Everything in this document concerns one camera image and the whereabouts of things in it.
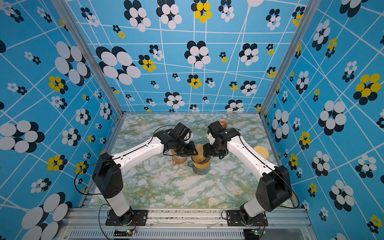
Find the aluminium front rail frame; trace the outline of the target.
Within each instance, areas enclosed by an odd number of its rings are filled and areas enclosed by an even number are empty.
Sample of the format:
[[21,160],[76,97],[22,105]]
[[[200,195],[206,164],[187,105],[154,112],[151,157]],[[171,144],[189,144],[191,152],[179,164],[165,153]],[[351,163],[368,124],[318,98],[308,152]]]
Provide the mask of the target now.
[[148,210],[145,226],[106,226],[109,209],[75,209],[58,232],[59,240],[316,240],[303,209],[265,213],[268,226],[228,227],[225,210]]

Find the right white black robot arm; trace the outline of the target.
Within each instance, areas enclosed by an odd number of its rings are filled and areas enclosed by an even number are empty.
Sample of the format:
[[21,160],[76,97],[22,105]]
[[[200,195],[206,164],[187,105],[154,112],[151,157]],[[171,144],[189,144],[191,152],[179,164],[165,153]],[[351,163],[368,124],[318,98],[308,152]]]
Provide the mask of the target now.
[[240,207],[242,222],[250,226],[258,215],[271,212],[293,195],[289,171],[276,166],[256,152],[234,128],[225,129],[219,121],[208,126],[205,157],[223,159],[232,153],[253,173],[258,181],[255,197]]

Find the amber glass carafe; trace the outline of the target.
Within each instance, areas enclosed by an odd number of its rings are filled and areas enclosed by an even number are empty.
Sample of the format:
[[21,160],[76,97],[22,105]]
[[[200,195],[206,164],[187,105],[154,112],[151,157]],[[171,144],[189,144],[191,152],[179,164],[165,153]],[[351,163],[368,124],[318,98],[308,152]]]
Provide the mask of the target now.
[[187,157],[178,156],[174,150],[171,150],[171,155],[174,166],[177,164],[182,164],[188,159]]

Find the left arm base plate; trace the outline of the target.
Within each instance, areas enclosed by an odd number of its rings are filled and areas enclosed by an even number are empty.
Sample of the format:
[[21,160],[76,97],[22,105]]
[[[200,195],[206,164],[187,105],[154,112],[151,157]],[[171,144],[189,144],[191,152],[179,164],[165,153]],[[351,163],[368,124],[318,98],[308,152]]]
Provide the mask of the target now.
[[113,210],[107,213],[106,226],[145,226],[148,218],[148,210],[128,210],[122,216],[117,216]]

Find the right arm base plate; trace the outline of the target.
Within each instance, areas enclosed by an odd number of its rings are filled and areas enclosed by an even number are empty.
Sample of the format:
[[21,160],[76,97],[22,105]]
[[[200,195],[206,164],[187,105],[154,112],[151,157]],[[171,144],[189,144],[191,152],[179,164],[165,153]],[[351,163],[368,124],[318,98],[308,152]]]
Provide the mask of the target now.
[[265,213],[258,214],[251,220],[245,220],[240,210],[225,210],[226,216],[224,219],[227,221],[228,227],[267,227],[268,220]]

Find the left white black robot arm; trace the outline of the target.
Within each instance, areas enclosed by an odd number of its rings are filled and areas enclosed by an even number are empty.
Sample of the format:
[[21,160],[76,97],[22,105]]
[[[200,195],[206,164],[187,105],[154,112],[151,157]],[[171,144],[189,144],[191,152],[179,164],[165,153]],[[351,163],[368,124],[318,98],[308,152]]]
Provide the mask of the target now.
[[132,207],[123,194],[123,176],[143,161],[169,150],[180,157],[196,156],[198,152],[191,141],[192,136],[187,126],[178,123],[169,125],[167,130],[154,132],[149,140],[124,152],[100,155],[92,179],[118,218],[129,222],[133,215]]

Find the grey glass carafe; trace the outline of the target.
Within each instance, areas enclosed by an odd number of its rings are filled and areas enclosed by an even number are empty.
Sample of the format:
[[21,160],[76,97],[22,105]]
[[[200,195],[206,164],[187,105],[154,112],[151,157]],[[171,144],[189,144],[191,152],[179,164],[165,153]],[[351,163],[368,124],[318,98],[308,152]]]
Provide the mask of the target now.
[[211,168],[210,165],[208,165],[207,167],[204,167],[203,169],[199,169],[191,161],[188,162],[188,167],[192,168],[193,172],[197,175],[205,175],[209,172],[209,170]]

